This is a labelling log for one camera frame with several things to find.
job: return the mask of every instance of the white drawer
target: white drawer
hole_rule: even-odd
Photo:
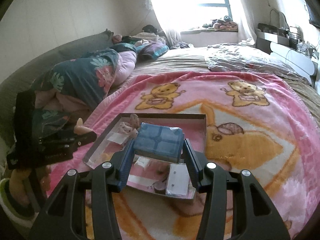
[[[287,61],[289,60],[290,62],[297,65],[299,68],[307,72],[310,76],[316,75],[317,67],[312,62],[312,60],[305,55],[296,52],[289,47],[274,42],[270,44],[270,49],[276,54],[282,56],[284,59],[287,59]]]
[[[305,77],[305,78],[310,82],[310,84],[312,84],[310,75],[309,75],[307,72],[305,72],[303,69],[301,69],[300,67],[298,67],[297,65],[295,65],[295,64],[292,63],[291,61],[285,60],[285,57],[282,57],[281,55],[279,55],[279,54],[277,54],[277,53],[272,52],[270,55],[273,56],[273,57],[276,57],[277,59],[281,60],[281,61],[284,62],[284,63],[287,63],[287,64],[288,64],[290,67],[292,67],[300,76]]]

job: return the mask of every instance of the window sill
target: window sill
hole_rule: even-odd
[[[238,30],[236,30],[236,31],[224,31],[224,30],[201,28],[201,29],[194,29],[194,30],[182,31],[182,32],[180,32],[180,35],[185,35],[185,34],[198,34],[198,33],[201,33],[201,32],[205,32],[205,33],[211,33],[211,32],[237,33]]]

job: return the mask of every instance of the floral comforter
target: floral comforter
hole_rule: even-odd
[[[132,44],[117,44],[58,63],[35,79],[31,89],[36,93],[36,136],[46,137],[60,130],[75,112],[77,117],[83,113],[89,116],[108,94],[121,68],[119,52],[124,51],[137,53]]]

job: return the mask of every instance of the white curtain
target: white curtain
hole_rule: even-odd
[[[194,0],[151,0],[157,20],[171,46],[181,42],[180,32],[197,28],[197,19],[203,18]],[[229,0],[233,21],[238,23],[239,41],[256,40],[253,17],[246,7],[245,0]]]
[[[248,9],[248,0],[229,0],[233,21],[238,24],[239,42],[252,38],[254,41],[257,35],[254,31],[253,14]]]

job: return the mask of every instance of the white wall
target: white wall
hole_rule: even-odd
[[[252,12],[254,27],[258,27],[258,23],[268,23],[270,8],[268,0],[247,0],[247,7]]]
[[[305,41],[317,46],[320,39],[320,31],[309,23],[309,15],[305,9],[304,0],[269,0],[271,7],[281,11],[286,16],[289,26],[300,27]],[[272,13],[272,24],[276,24],[278,18]]]
[[[193,44],[196,48],[207,47],[219,43],[238,43],[238,33],[233,32],[201,32],[197,34],[182,34],[181,39]]]
[[[160,30],[160,26],[153,10],[148,10],[145,0],[120,0],[122,3],[122,13],[124,14],[127,33],[123,35],[136,35],[142,32],[142,28],[148,24]]]
[[[118,0],[14,0],[0,22],[0,83],[35,57],[105,31],[126,32]]]

